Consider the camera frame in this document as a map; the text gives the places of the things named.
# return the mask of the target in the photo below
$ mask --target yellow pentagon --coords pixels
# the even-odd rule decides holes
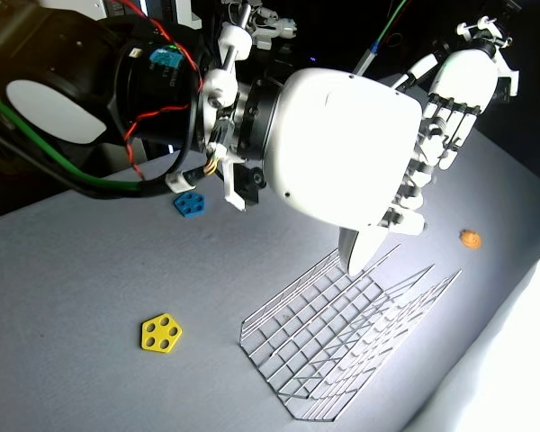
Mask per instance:
[[[169,353],[182,336],[182,328],[172,315],[163,313],[142,324],[142,349]]]

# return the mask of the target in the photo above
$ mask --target green cable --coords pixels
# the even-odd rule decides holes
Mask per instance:
[[[380,33],[380,36],[378,36],[378,43],[381,43],[382,42],[382,39],[384,37],[384,35],[386,34],[386,32],[388,31],[388,29],[390,29],[390,26],[392,25],[392,23],[394,22],[394,20],[396,19],[396,15],[398,15],[398,12],[400,11],[400,9],[404,6],[404,4],[407,2],[408,0],[402,0],[401,3],[398,5],[398,7],[396,8],[396,10],[394,11],[394,13],[392,14],[392,16],[390,17],[390,20],[388,20],[388,22],[386,23],[386,27],[384,27],[384,29],[382,30],[382,32]]]
[[[48,142],[38,135],[20,116],[0,101],[0,113],[12,122],[26,137],[36,144],[44,153],[54,159],[61,167],[68,172],[78,176],[85,182],[96,185],[111,187],[119,190],[138,191],[140,189],[138,182],[117,182],[113,180],[104,180],[93,175],[86,174],[69,160],[58,153]]]

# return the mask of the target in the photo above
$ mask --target blue cable tip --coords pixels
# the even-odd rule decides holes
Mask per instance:
[[[196,192],[185,192],[174,200],[174,206],[185,218],[193,218],[204,213],[206,201]]]

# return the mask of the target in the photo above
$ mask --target wire basket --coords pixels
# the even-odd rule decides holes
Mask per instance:
[[[334,421],[461,271],[429,288],[430,265],[383,288],[335,250],[242,322],[240,346],[295,419]]]

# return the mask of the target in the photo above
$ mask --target table surface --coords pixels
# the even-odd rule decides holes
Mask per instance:
[[[429,284],[462,275],[337,422],[302,422],[239,348],[239,326],[329,253],[338,229],[268,190],[246,213],[215,178],[198,192],[207,212],[190,220],[172,196],[72,192],[0,218],[1,431],[397,431],[540,257],[540,180],[473,131],[424,190],[428,230],[381,248],[402,244],[388,281],[429,264]],[[464,248],[462,229],[483,247]],[[140,323],[164,311],[184,335],[168,355],[140,349]]]

